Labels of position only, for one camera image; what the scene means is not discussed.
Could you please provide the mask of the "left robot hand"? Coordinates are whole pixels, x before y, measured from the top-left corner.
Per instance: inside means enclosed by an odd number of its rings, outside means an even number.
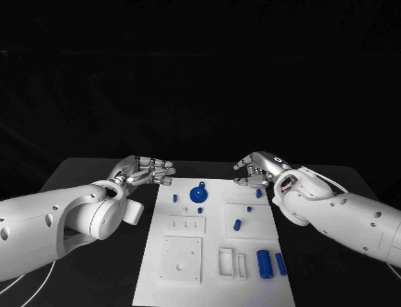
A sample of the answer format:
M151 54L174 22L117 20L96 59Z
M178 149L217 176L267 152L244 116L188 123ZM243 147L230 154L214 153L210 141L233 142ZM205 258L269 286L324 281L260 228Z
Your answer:
M161 184L171 186L176 173L174 163L156 158L130 155L114 166L109 179L123 187L135 187L143 184Z

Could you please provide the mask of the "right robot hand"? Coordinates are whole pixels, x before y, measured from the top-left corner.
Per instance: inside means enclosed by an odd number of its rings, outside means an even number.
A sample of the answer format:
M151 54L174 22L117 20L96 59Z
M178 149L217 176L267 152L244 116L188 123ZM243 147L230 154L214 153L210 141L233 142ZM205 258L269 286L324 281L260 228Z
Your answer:
M259 151L249 154L234 165L234 170L247 169L247 177L236 178L234 183L264 189L280 175L292 169L289 163L273 153Z

